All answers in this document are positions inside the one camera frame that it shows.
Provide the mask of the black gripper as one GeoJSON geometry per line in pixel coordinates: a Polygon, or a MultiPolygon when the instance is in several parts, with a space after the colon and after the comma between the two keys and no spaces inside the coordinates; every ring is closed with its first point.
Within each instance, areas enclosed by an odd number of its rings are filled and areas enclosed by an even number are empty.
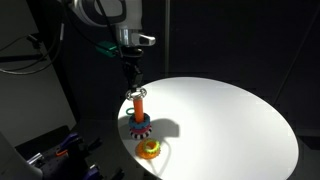
{"type": "Polygon", "coordinates": [[[143,89],[143,85],[140,85],[143,73],[139,68],[139,61],[144,54],[143,50],[136,47],[122,47],[121,50],[123,55],[123,71],[127,78],[130,92],[133,93],[137,89],[143,89]]]}

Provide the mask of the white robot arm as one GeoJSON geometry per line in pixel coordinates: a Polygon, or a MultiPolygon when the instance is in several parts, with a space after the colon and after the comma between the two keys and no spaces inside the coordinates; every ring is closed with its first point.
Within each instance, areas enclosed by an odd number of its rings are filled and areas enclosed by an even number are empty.
{"type": "Polygon", "coordinates": [[[138,61],[144,54],[142,48],[153,46],[156,38],[142,33],[142,0],[58,1],[65,12],[71,11],[84,24],[109,30],[113,47],[96,46],[121,58],[129,93],[146,93],[138,61]]]}

